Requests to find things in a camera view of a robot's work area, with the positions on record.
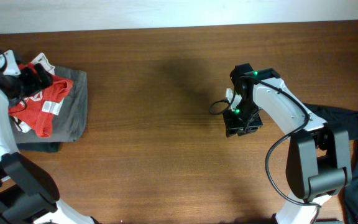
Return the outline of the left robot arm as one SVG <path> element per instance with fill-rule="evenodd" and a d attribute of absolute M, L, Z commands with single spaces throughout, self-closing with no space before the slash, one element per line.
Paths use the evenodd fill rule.
<path fill-rule="evenodd" d="M 60 198 L 52 177 L 23 156 L 11 129 L 10 109 L 57 81 L 40 64 L 23 64 L 0 50 L 0 223 L 96 223 Z"/>

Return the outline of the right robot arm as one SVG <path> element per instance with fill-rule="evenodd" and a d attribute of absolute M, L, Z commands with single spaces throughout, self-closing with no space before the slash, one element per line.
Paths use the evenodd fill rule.
<path fill-rule="evenodd" d="M 274 223 L 316 223 L 322 205 L 352 181 L 349 134 L 308 109 L 272 68 L 254 70 L 245 63 L 230 73 L 233 88 L 226 90 L 221 112 L 226 136 L 256 132 L 264 110 L 284 133 L 267 152 L 265 171 L 275 191 L 285 199 L 273 214 Z M 290 193 L 285 195 L 273 181 L 270 156 L 289 142 L 285 175 Z"/>

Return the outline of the red orange printed t-shirt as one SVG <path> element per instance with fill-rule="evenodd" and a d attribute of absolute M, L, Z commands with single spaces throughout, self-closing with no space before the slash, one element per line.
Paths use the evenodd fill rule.
<path fill-rule="evenodd" d="M 49 138 L 53 133 L 53 118 L 62 108 L 62 102 L 70 93 L 73 81 L 51 75 L 52 85 L 25 97 L 18 105 L 9 110 L 13 130 L 27 134 L 33 130 L 40 138 Z"/>

